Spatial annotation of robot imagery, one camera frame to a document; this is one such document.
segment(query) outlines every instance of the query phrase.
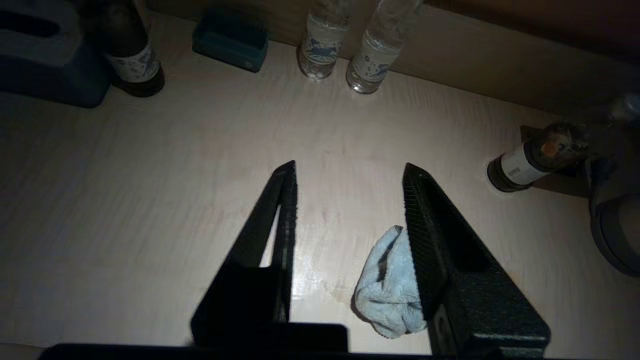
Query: wall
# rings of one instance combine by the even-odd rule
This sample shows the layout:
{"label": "wall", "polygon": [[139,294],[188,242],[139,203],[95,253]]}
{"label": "wall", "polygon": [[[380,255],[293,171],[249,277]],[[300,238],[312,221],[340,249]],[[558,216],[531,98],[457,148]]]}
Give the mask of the wall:
{"label": "wall", "polygon": [[640,63],[640,1],[426,0],[446,10]]}
{"label": "wall", "polygon": [[[233,0],[228,4],[260,17],[272,40],[298,45],[310,0]],[[359,48],[374,0],[358,2],[340,51]],[[149,0],[157,11],[197,19],[208,0]],[[423,6],[415,31],[392,70],[554,113],[604,102],[640,90],[640,66],[488,22]]]}

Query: plastic bottle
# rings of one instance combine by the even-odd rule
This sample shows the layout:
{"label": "plastic bottle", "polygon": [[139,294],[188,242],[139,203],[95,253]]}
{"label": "plastic bottle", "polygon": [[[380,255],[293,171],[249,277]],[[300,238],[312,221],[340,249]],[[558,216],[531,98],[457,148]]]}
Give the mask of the plastic bottle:
{"label": "plastic bottle", "polygon": [[545,127],[516,149],[489,163],[491,184],[503,192],[529,188],[535,180],[590,155],[602,156],[614,129],[640,119],[640,95],[628,94]]}
{"label": "plastic bottle", "polygon": [[73,0],[89,42],[104,53],[113,84],[147,97],[164,87],[164,72],[133,0]]}
{"label": "plastic bottle", "polygon": [[353,0],[317,0],[307,15],[307,30],[298,49],[298,66],[312,79],[324,79],[335,66],[349,30]]}
{"label": "plastic bottle", "polygon": [[400,54],[422,0],[381,0],[349,63],[347,83],[361,94],[375,92]]}

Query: light blue towel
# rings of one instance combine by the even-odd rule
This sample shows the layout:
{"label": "light blue towel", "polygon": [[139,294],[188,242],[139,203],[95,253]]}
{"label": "light blue towel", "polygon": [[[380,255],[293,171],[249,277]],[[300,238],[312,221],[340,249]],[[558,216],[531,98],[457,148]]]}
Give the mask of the light blue towel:
{"label": "light blue towel", "polygon": [[391,227],[371,250],[356,287],[355,307],[386,338],[426,328],[409,236],[401,226]]}

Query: wood grain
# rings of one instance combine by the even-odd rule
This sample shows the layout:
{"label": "wood grain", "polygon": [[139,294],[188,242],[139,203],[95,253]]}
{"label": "wood grain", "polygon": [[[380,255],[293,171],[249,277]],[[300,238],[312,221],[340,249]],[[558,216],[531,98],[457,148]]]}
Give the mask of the wood grain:
{"label": "wood grain", "polygon": [[[269,38],[298,45],[311,0],[149,0],[157,11],[197,19],[228,4],[264,20]],[[340,57],[351,59],[375,0],[357,2]],[[424,5],[392,70],[558,114],[640,91],[640,66]]]}
{"label": "wood grain", "polygon": [[252,74],[191,52],[194,22],[150,12],[167,84],[112,88],[93,110],[0,94],[0,343],[185,345],[188,322],[270,173],[298,164],[292,320],[343,323],[354,352],[386,340],[350,299],[374,242],[404,225],[409,161],[440,183],[552,330],[548,357],[635,359],[640,284],[590,235],[584,199],[488,184],[519,125],[557,116],[390,73],[316,83],[275,42]]}

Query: textured black plastic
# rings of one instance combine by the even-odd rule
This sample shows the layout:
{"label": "textured black plastic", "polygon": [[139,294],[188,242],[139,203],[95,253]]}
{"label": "textured black plastic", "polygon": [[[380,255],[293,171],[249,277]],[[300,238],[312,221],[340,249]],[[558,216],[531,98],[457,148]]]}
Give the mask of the textured black plastic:
{"label": "textured black plastic", "polygon": [[[228,346],[272,322],[289,321],[298,185],[290,161],[269,178],[249,219],[191,319],[197,345]],[[271,266],[260,268],[280,206]]]}
{"label": "textured black plastic", "polygon": [[406,223],[424,318],[444,307],[459,356],[542,357],[550,330],[507,273],[423,169],[407,164]]}

